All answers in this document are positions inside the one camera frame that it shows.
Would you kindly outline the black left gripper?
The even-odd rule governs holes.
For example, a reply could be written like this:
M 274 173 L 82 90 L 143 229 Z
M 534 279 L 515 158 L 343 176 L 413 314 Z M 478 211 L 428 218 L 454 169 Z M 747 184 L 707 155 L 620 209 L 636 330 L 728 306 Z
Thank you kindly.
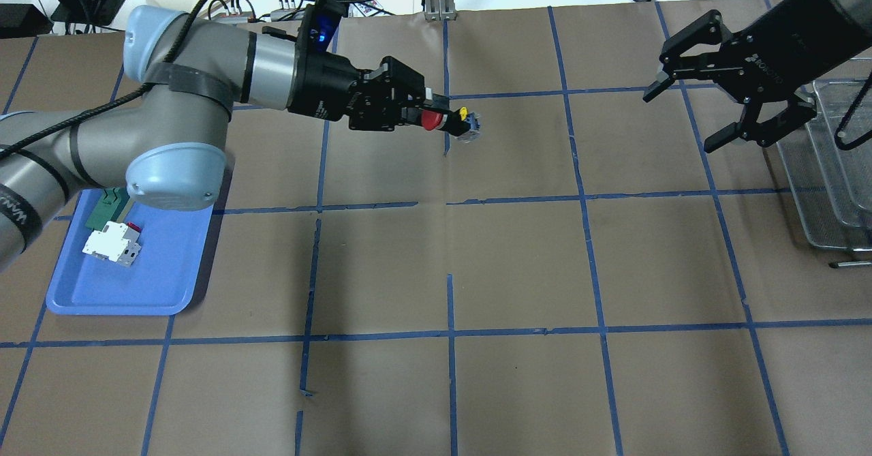
M 296 62 L 287 111 L 336 123 L 351 130 L 392 131 L 399 125 L 437 129 L 438 110 L 450 99 L 426 86 L 424 75 L 387 56 L 375 69 L 358 69 L 334 53 L 308 53 Z

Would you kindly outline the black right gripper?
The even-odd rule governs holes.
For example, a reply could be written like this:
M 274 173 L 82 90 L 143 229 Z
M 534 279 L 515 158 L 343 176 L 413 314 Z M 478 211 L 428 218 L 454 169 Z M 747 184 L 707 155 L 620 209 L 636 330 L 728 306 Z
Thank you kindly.
M 661 69 L 642 101 L 678 80 L 713 81 L 743 111 L 704 140 L 704 152 L 738 139 L 766 148 L 818 114 L 801 87 L 858 52 L 859 24 L 837 0 L 782 0 L 741 31 L 711 10 L 664 42 Z

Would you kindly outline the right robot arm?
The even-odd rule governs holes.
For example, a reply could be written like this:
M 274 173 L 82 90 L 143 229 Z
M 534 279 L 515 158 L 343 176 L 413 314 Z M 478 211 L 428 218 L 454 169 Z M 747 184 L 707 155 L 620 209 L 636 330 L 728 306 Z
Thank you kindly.
M 664 41 L 662 68 L 642 98 L 677 80 L 713 81 L 743 112 L 704 141 L 712 153 L 742 140 L 769 147 L 816 117 L 801 87 L 870 47 L 870 0 L 781 0 L 739 31 L 710 10 Z

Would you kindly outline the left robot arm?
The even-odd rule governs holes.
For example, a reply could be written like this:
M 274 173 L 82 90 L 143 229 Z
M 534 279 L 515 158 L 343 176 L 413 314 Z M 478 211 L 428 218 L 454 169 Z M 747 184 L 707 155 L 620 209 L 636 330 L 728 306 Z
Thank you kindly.
M 218 198 L 234 105 L 358 131 L 402 125 L 462 133 L 460 115 L 392 57 L 373 69 L 329 51 L 340 13 L 309 7 L 296 35 L 256 33 L 192 13 L 137 7 L 124 71 L 139 89 L 82 110 L 2 116 L 2 267 L 24 254 L 78 192 L 125 187 L 148 207 L 199 211 Z

